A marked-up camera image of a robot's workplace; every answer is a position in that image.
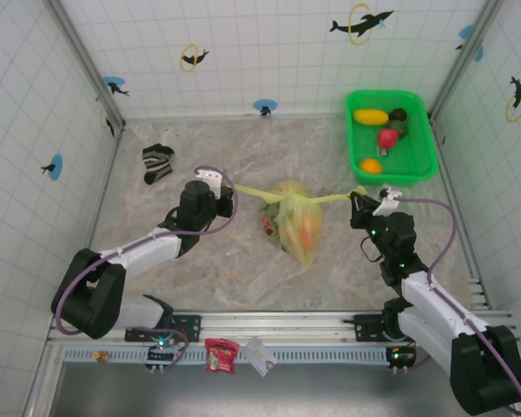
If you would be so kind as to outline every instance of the red apple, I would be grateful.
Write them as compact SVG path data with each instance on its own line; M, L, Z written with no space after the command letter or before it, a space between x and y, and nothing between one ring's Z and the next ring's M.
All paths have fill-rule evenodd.
M381 129L376 140L378 145L384 149L391 149L398 141L398 132L394 129Z

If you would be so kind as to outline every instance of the plastic bag handle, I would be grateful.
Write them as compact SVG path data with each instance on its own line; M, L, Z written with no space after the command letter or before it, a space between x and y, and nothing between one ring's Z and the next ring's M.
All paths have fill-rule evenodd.
M281 202L283 199L289 196L297 196L295 193L286 193L286 194L275 194L269 191L263 191L261 189L253 189L251 187L246 187L244 185L236 184L235 188L245 194L250 195L256 195L257 197L262 198L265 202L272 203L272 202ZM366 195L366 190L363 186L358 186L353 191L358 192L361 195ZM348 202L350 201L348 194L333 194L333 195L326 195L324 197L305 197L301 195L301 198L305 198L306 200L310 200L312 202L315 202L317 204L321 202Z

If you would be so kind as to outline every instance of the cable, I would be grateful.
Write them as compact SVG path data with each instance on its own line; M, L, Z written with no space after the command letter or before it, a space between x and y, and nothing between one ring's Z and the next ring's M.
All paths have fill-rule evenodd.
M388 335L386 334L386 332L382 332L382 335L383 335L385 338L387 338L389 341L404 341L404 340L407 338L407 336L403 336L401 339L393 339L392 337L388 336Z
M368 255L366 254L365 250L363 249L363 243L365 243L365 241L366 241L367 239L370 239L370 238L371 238L371 236L367 236L365 239L363 239L363 240L361 241L361 251L363 252L363 255L365 256L365 258L366 258L369 262L378 262L379 260L381 260L381 259L384 257L383 255L380 255L380 256L379 256L378 258L376 258L376 259L371 259L371 258L368 257Z
M485 335L477 328L475 323L472 322L471 319L467 318L465 313L456 306L447 296L444 295L438 288L434 287L432 285L432 271L436 267L436 265L444 258L446 252L450 249L450 247L453 244L453 240L455 239L455 235L458 233L458 218L455 216L455 212L453 211L453 208L446 204L445 202L441 202L440 200L434 200L431 198L404 198L404 197L398 197L397 200L399 202L427 202L430 204L437 204L439 206L442 206L443 208L447 209L450 212L450 215L452 216L453 226L452 226L452 234L450 236L450 240L445 245L442 252L440 252L440 255L434 260L432 265L428 268L428 272L426 273L426 279L428 280L429 285L431 286L432 291L436 293L438 297L440 297L450 308L452 308L453 311L455 311L459 317L463 319L465 323L472 329L473 332L477 335L477 337L485 344L485 346L490 350L494 358L498 361L500 364L500 367L504 370L504 372L507 374L507 376L510 378L511 382L515 386L516 390L518 391L519 396L521 397L521 384L519 383L517 377L513 373L513 371L510 369L508 364L504 361L504 358L500 356L500 353L496 350L496 348L486 339ZM423 362L426 361L428 358L430 358L430 355L424 358L419 364L419 367L422 366ZM516 410L512 407L506 407L506 409L515 415L521 415L521 411Z
M416 371L417 369L422 368L427 363L430 363L431 360L432 360L432 357L428 354L422 361L419 361L415 365L413 365L412 367L409 367L407 369L407 371L405 371L404 369L399 369L399 371L403 371L404 374L407 374L407 372Z
M183 339L183 348L181 349L180 353L170 362L169 365L164 367L164 370L168 370L175 366L177 362L181 360L185 352L188 350L189 347L189 341L188 337L179 330L176 330L174 328L133 328L134 330L137 330L139 332L143 333L171 333L176 334L180 336Z
M237 191L235 189L234 183L232 182L232 180L229 179L229 177L226 175L226 173L222 172L220 169L217 169L215 167L210 167L208 165L201 165L201 166L195 168L196 174L199 169L209 169L209 170L212 170L212 171L217 172L218 174L222 175L222 178L228 183L229 187L232 189L232 191L234 193L234 210L233 210L232 215L229 216L228 220L226 222L224 222L224 224L222 224L218 228L213 228L212 230L202 230L199 232L190 231L190 230L176 230L176 231L167 230L167 231L161 232L155 236L149 235L147 237L143 237L140 241L133 242L133 243L129 244L128 246L121 248L120 252L113 252L109 255L104 256L103 258L99 259L98 261L91 263L78 276L76 276L76 278L68 285L68 287L65 289L62 296L60 297L60 301L58 302L58 305L56 307L55 316L56 316L56 327L61 333L68 334L68 335L81 333L80 330L68 330L67 328L65 328L63 326L63 324L62 324L63 306L65 305L66 300L68 299L69 295L73 292L73 290L77 286L77 284L79 284L79 282L81 282L83 280L83 278L85 278L85 276L87 276L87 274L89 274L90 272L92 272L95 269L97 269L98 267L100 267L103 263L109 261L110 259L112 259L116 256L119 256L121 253L129 252L131 250L137 249L140 246L144 245L145 243L148 243L154 239L158 239L159 237L166 237L166 236L172 236L172 235L190 235L190 236L213 235L214 233L218 233L221 230L223 230L224 228L226 228L229 225L229 223L232 222L232 220L235 218L235 213L237 213L237 208L238 208L238 196L237 196Z
M176 211L177 209L178 209L177 207L172 208L172 209L168 212L168 214L166 215L166 218L167 218L167 219L168 219L168 218L172 219L172 218L173 218L172 215L174 215L174 213L175 213L175 211Z

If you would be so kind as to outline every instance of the white tiled wall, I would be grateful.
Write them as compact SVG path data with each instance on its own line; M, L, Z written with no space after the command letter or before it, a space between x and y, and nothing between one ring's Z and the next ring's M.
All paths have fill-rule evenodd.
M415 91L430 108L484 2L368 0L393 13L355 46L329 30L356 0L63 0L100 72L126 81L126 118L259 114L263 98L273 114L341 113L348 92L373 88ZM209 54L183 72L191 43Z
M521 332L521 118L505 117L511 77L521 81L521 1L506 2L484 49L441 120L444 152L491 302Z
M0 0L0 415L19 415L114 139L41 0ZM57 181L41 166L63 156Z

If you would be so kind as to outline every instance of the metal frame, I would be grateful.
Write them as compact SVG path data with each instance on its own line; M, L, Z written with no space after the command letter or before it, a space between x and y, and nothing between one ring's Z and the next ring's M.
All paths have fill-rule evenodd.
M182 360L182 365L204 363L204 341L210 337L226 338L240 344L258 337L283 363L364 363L384 366L382 354L386 347L405 344L357 342L355 328L343 320L355 314L374 313L371 311L181 313L202 316L201 338L190 344L190 357L187 361ZM492 326L507 326L518 336L511 312L476 310L473 313ZM146 361L142 354L150 343L127 343L123 339L124 333L124 330L114 330L95 341L84 334L66 336L53 328L24 416L41 417L49 414L64 362L92 361L90 354L93 351L105 350L113 358L111 363L153 364L152 361ZM108 361L101 365L108 366Z
M108 119L115 123L119 130L123 126L123 119L120 110L116 106L112 95L108 88L102 81L92 58L85 49L83 42L79 35L77 35L76 28L69 20L66 10L63 8L61 0L43 0L44 5L55 20L56 26L62 32L67 44L71 48L76 60L82 67L83 73L87 76L89 83L93 86L95 93L98 95L98 100L104 107Z
M453 64L453 68L445 79L442 90L439 92L436 102L432 106L431 110L431 124L434 120L438 119L444 111L445 105L447 104L453 91L458 86L459 80L463 73L469 67L473 57L478 52L478 48L482 46L482 42L485 39L486 32L494 22L494 18L499 13L500 9L504 5L505 0L487 0L485 7L483 8L480 16L478 17L475 27L467 39L467 42L463 45L461 54L457 61Z
M120 111L102 82L102 78L89 53L84 48L80 37L77 35L73 24L69 20L61 0L43 1L66 37L76 59L82 65L83 71L95 89L98 100L104 106L109 120L115 122L120 128L123 124ZM465 43L461 55L447 77L444 87L432 108L432 125L434 125L434 121L443 112L445 104L456 88L460 76L466 70L480 47L486 31L489 29L504 1L490 0L485 5L472 35ZM117 137L118 143L110 160L110 171L120 136L118 135ZM441 151L439 155L441 162L443 162ZM448 199L459 213L447 169L444 172L441 169L440 175L442 176ZM469 286L472 292L471 308L473 313L488 321L492 326L506 325L518 337L518 331L511 312L488 309L487 297L480 285L478 265L475 262L474 253L472 253L471 243L464 232L463 217L460 215L459 219L462 226L460 239L472 274ZM201 338L197 343L191 344L188 351L189 357L181 361L182 365L204 363L204 340L210 337L226 338L240 344L246 344L252 337L258 337L279 357L279 360L282 362L288 361L288 363L327 363L327 361L352 363L352 361L356 361L354 363L362 362L384 365L382 363L382 353L386 351L386 347L402 344L397 342L366 343L356 341L355 328L351 324L344 323L343 320L350 319L355 314L374 313L371 311L212 313L181 311L179 313L199 314L202 317ZM127 343L123 339L124 333L124 330L114 330L99 341L95 341L85 335L66 336L61 334L55 327L52 327L23 415L26 417L37 417L49 414L56 388L61 378L64 362L93 361L90 356L93 351L106 350L109 352L111 363L153 363L152 361L146 361L146 355L143 355L149 344ZM238 358L238 361L244 360L243 357Z

